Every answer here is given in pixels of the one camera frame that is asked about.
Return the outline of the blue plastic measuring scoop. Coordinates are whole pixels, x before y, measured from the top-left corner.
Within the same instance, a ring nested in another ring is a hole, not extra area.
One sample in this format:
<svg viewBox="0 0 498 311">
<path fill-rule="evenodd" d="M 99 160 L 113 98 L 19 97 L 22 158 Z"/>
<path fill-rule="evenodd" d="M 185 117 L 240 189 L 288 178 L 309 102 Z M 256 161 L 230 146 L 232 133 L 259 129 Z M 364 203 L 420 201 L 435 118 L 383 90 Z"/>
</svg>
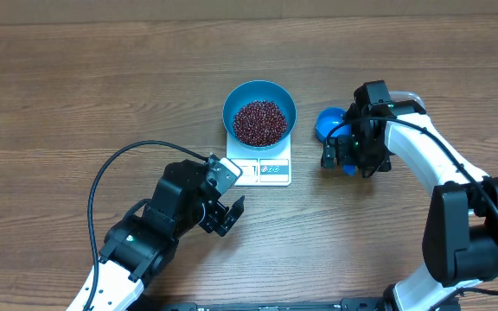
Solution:
<svg viewBox="0 0 498 311">
<path fill-rule="evenodd" d="M 327 134 L 335 128 L 338 124 L 341 124 L 346 111 L 338 107 L 330 107 L 323 110 L 317 120 L 316 120 L 316 137 L 323 143 Z M 344 135 L 348 136 L 350 134 L 350 127 L 345 125 L 332 135 L 332 137 Z M 356 173 L 355 165 L 345 165 L 342 167 L 343 172 L 346 175 L 354 176 Z"/>
</svg>

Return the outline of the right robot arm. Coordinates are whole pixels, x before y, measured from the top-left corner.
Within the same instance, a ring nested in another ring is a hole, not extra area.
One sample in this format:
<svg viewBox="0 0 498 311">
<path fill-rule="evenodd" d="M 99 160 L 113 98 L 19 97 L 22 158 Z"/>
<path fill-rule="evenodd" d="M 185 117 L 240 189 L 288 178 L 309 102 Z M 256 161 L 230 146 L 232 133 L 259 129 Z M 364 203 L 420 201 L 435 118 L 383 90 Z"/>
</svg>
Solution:
<svg viewBox="0 0 498 311">
<path fill-rule="evenodd" d="M 431 196 L 423 263 L 380 297 L 343 298 L 343 310 L 458 310 L 467 293 L 498 296 L 498 177 L 460 155 L 436 130 L 419 95 L 382 80 L 354 91 L 329 122 L 318 118 L 321 165 L 370 178 L 398 156 Z"/>
</svg>

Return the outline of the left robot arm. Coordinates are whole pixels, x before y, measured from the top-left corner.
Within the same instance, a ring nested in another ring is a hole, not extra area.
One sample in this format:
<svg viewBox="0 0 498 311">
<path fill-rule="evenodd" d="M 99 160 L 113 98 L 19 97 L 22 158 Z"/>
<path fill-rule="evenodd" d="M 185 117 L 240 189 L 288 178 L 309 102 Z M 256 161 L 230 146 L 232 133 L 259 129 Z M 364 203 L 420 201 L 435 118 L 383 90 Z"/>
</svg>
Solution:
<svg viewBox="0 0 498 311">
<path fill-rule="evenodd" d="M 244 212 L 219 199 L 242 175 L 227 158 L 166 166 L 149 199 L 140 200 L 105 235 L 98 260 L 67 311 L 126 310 L 172 260 L 179 239 L 200 226 L 225 236 Z"/>
</svg>

